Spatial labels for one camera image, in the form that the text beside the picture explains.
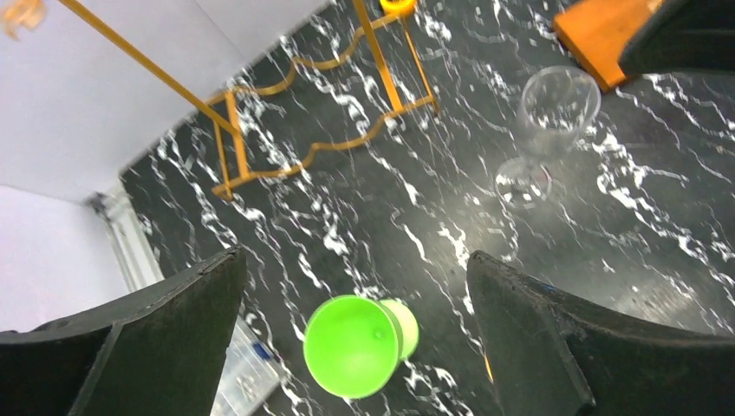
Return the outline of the green plastic wine glass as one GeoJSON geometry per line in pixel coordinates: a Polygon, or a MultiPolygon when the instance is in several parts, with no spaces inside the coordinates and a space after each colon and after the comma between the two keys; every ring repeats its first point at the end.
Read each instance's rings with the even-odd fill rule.
{"type": "Polygon", "coordinates": [[[303,357],[326,392],[361,400],[379,392],[415,351],[420,326],[394,299],[337,296],[320,305],[304,332],[303,357]]]}

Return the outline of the clear wine glass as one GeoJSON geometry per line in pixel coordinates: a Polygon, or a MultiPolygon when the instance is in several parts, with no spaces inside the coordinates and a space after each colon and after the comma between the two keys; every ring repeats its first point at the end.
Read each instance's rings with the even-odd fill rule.
{"type": "Polygon", "coordinates": [[[552,66],[531,76],[511,129],[518,156],[506,160],[495,175],[495,190],[504,206],[530,209],[549,197],[549,165],[582,137],[601,101],[595,79],[579,68],[552,66]]]}

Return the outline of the orange plastic wine glass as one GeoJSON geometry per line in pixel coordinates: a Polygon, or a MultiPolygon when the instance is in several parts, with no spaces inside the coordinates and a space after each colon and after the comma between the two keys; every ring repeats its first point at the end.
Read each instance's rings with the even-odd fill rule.
{"type": "Polygon", "coordinates": [[[490,362],[489,362],[489,359],[488,359],[488,357],[487,357],[487,355],[486,355],[486,354],[484,354],[484,355],[483,355],[483,357],[484,357],[484,361],[485,361],[485,369],[486,369],[486,372],[487,372],[487,374],[488,374],[488,377],[489,377],[490,381],[491,381],[492,383],[494,383],[494,382],[495,382],[495,380],[494,380],[494,377],[493,377],[493,373],[492,373],[492,370],[491,370],[491,364],[490,364],[490,362]]]}

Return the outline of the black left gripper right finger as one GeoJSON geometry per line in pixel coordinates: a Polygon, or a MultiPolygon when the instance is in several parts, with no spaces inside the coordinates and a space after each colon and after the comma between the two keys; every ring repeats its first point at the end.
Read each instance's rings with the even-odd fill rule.
{"type": "Polygon", "coordinates": [[[734,340],[645,321],[477,250],[466,282],[505,415],[731,415],[734,340]]]}

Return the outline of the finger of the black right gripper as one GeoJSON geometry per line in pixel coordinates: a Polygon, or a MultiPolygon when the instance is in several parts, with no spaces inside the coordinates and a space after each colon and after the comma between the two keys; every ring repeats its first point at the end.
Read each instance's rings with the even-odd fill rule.
{"type": "Polygon", "coordinates": [[[733,0],[665,1],[618,59],[628,76],[734,71],[733,0]]]}

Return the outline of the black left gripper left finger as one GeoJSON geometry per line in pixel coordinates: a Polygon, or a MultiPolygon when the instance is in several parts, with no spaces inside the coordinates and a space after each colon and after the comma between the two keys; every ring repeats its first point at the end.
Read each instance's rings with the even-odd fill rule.
{"type": "Polygon", "coordinates": [[[1,334],[4,415],[207,415],[244,297],[231,247],[29,332],[1,334]]]}

